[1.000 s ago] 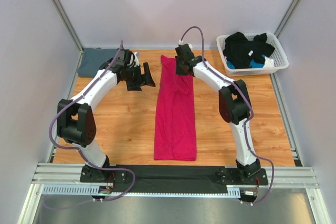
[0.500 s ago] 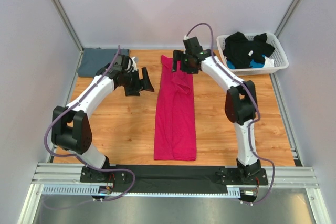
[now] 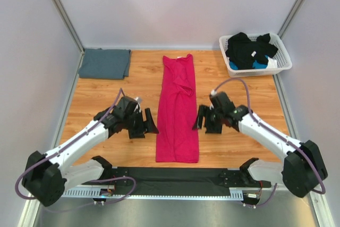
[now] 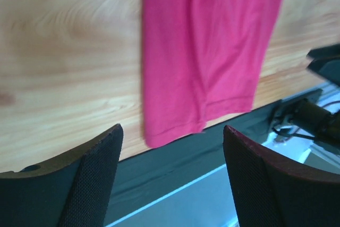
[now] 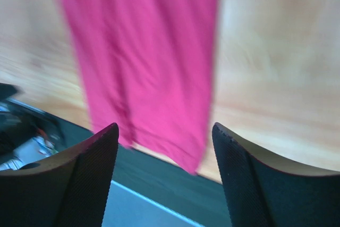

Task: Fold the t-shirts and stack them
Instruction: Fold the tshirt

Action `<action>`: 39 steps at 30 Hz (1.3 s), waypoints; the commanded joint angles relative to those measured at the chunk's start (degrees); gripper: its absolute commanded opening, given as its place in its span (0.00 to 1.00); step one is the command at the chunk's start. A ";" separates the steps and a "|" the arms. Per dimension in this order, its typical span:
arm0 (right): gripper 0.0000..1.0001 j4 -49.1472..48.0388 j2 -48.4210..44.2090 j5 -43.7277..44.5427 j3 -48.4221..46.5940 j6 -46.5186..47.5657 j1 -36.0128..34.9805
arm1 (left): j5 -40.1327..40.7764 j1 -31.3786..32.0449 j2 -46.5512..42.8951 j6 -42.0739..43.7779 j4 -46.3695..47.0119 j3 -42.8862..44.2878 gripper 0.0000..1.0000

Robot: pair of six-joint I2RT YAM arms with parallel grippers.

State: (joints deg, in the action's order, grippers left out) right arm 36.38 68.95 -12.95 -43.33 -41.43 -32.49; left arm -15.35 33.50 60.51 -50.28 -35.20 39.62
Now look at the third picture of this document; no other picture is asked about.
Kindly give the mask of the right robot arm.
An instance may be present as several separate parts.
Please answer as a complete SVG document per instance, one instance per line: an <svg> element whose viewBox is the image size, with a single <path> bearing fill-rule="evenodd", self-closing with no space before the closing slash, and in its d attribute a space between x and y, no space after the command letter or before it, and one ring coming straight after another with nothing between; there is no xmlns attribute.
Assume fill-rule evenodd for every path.
<svg viewBox="0 0 340 227"><path fill-rule="evenodd" d="M223 126L233 128L256 140L280 160L252 158L245 162L239 173L243 185L249 187L257 181L283 184L293 195L303 198L328 177L319 147L313 141L301 142L283 134L247 106L235 106L223 91L209 99L210 106L199 106L193 130L206 128L207 133L220 134Z"/></svg>

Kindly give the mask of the pink t shirt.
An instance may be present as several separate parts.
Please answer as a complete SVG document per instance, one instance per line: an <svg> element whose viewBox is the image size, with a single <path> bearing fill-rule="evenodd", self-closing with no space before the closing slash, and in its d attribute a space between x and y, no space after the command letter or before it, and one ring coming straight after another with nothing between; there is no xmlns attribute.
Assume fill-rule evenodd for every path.
<svg viewBox="0 0 340 227"><path fill-rule="evenodd" d="M199 136L193 55L163 57L163 80L157 112L156 162L197 163Z"/></svg>

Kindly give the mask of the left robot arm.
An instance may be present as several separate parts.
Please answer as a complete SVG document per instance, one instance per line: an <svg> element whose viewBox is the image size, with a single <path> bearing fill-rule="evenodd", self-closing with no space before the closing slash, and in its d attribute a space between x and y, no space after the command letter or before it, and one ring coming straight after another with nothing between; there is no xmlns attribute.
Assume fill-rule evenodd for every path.
<svg viewBox="0 0 340 227"><path fill-rule="evenodd" d="M140 100L123 96L112 106L97 113L79 133L63 144L45 152L33 152L20 178L26 188L43 206L56 203L63 193L87 182L106 185L112 178L112 165L101 156L86 163L74 163L94 146L112 135L127 130L130 139L158 134L149 108L141 110Z"/></svg>

